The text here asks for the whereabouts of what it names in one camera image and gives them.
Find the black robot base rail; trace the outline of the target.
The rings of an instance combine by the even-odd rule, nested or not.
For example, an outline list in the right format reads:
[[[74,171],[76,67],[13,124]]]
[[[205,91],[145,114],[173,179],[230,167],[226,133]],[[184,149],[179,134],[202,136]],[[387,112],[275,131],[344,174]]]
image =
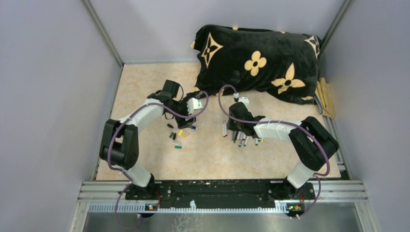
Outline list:
[[[295,189],[279,179],[163,180],[145,188],[131,185],[125,191],[126,200],[153,200],[161,209],[265,209],[280,200],[304,203],[315,197],[312,183]]]

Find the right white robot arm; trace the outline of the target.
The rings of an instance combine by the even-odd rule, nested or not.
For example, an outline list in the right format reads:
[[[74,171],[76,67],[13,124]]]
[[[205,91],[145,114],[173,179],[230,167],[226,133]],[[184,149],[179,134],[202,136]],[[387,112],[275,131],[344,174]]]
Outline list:
[[[315,117],[308,116],[300,122],[270,120],[253,116],[243,102],[229,107],[227,128],[245,138],[275,139],[293,145],[299,161],[284,180],[283,192],[289,199],[297,199],[303,193],[303,185],[327,166],[339,150],[339,143]]]

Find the clear pen cap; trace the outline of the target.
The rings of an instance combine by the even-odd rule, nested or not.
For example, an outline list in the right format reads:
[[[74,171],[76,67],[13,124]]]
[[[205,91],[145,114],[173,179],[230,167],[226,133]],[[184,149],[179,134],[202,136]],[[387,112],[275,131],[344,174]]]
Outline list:
[[[173,140],[172,142],[175,143],[175,144],[178,144],[178,145],[182,145],[182,143],[178,140]]]

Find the barcode white blue pen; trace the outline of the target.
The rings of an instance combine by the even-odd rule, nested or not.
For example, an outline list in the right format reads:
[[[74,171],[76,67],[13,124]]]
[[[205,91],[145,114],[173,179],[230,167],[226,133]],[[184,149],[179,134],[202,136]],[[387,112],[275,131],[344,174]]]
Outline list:
[[[240,134],[240,136],[238,137],[238,147],[241,147],[243,143],[243,134]]]

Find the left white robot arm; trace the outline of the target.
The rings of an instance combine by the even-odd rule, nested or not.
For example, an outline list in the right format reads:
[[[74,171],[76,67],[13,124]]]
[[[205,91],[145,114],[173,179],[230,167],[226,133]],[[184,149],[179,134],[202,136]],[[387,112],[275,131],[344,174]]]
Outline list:
[[[139,134],[154,120],[165,114],[173,115],[177,127],[190,128],[207,107],[208,94],[205,91],[187,93],[176,100],[181,85],[166,80],[162,89],[147,96],[135,111],[120,120],[109,119],[103,129],[99,157],[107,162],[109,169],[121,172],[144,200],[155,194],[153,174],[138,162]]]

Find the green ink clear pen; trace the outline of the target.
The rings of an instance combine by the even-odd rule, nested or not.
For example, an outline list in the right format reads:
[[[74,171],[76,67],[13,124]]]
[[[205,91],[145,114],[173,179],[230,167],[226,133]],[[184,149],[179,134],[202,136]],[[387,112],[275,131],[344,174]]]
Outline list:
[[[238,136],[239,136],[239,131],[236,131],[234,135],[233,143],[236,143]]]

